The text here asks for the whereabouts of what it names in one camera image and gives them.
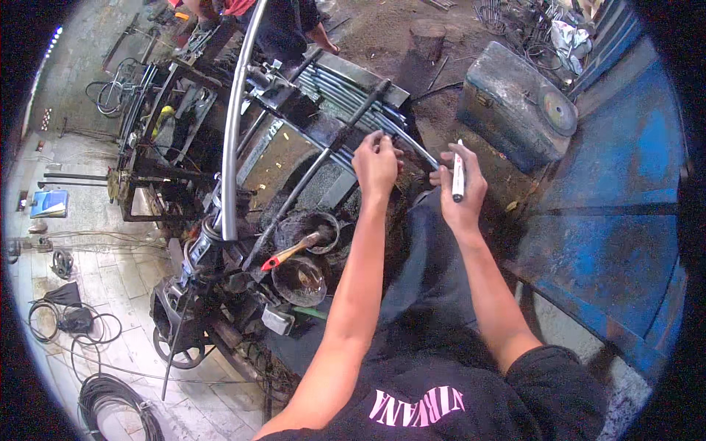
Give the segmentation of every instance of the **blue metal panel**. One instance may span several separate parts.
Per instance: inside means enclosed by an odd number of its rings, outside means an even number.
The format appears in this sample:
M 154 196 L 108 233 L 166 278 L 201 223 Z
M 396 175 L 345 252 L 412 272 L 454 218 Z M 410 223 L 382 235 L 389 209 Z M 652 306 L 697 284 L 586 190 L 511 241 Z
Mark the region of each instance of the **blue metal panel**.
M 590 327 L 609 316 L 644 336 L 659 310 L 677 258 L 675 216 L 533 216 L 513 268 L 535 286 L 561 290 L 552 301 Z
M 654 62 L 579 120 L 504 262 L 648 382 L 674 347 L 686 280 L 674 215 L 685 153 L 670 83 Z
M 684 311 L 684 292 L 686 290 L 686 271 L 677 261 L 669 287 L 650 330 L 645 335 L 645 342 L 656 350 L 669 356 L 674 350 L 679 335 L 679 324 Z
M 539 211 L 676 203 L 684 153 L 668 84 L 654 63 L 581 119 Z
M 589 55 L 590 61 L 568 93 L 569 99 L 575 99 L 591 87 L 642 34 L 638 17 L 630 10 L 627 2 L 616 1 L 610 6 L 599 23 L 597 43 Z

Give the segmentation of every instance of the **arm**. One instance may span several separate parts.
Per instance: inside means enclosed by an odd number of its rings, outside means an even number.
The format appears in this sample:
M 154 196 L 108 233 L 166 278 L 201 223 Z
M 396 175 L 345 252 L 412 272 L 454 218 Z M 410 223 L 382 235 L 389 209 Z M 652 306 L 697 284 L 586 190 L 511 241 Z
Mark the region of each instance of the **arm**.
M 292 400 L 254 439 L 286 429 L 322 428 L 353 394 L 380 313 L 385 212 L 401 154 L 381 131 L 366 136 L 356 150 L 353 167 L 363 202 L 323 339 Z
M 445 166 L 430 174 L 430 182 L 441 185 L 441 211 L 458 241 L 471 288 L 473 309 L 481 335 L 503 373 L 515 360 L 542 343 L 532 334 L 520 307 L 510 293 L 478 227 L 488 184 L 481 175 L 478 159 L 462 145 L 449 144 L 463 158 L 466 168 L 465 196 L 460 203 L 451 197 L 451 173 Z M 452 160 L 444 152 L 442 159 Z

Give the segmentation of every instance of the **black t-shirt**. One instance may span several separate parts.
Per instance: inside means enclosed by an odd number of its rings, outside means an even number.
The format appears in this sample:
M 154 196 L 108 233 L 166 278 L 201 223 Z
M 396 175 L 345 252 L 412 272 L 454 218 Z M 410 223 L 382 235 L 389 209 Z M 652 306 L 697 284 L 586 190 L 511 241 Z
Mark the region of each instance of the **black t-shirt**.
M 577 356 L 560 346 L 528 351 L 504 378 L 430 358 L 384 387 L 358 381 L 346 406 L 321 430 L 285 430 L 262 439 L 595 440 L 605 401 Z

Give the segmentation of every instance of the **grinding disc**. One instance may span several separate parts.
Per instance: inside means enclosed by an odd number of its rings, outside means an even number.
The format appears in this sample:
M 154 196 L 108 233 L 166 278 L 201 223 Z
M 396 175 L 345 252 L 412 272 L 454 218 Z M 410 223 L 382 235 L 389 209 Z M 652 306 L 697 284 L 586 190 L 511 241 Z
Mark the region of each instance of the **grinding disc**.
M 549 125 L 563 136 L 576 132 L 576 113 L 573 104 L 558 90 L 542 86 L 539 89 L 537 105 Z

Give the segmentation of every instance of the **tree stump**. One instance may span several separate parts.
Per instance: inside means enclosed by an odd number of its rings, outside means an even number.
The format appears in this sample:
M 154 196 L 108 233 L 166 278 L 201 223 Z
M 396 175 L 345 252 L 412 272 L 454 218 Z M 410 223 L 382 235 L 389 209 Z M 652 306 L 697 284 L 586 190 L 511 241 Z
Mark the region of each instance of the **tree stump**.
M 412 47 L 422 59 L 438 61 L 441 56 L 446 28 L 443 24 L 429 18 L 412 21 L 409 27 L 412 36 Z

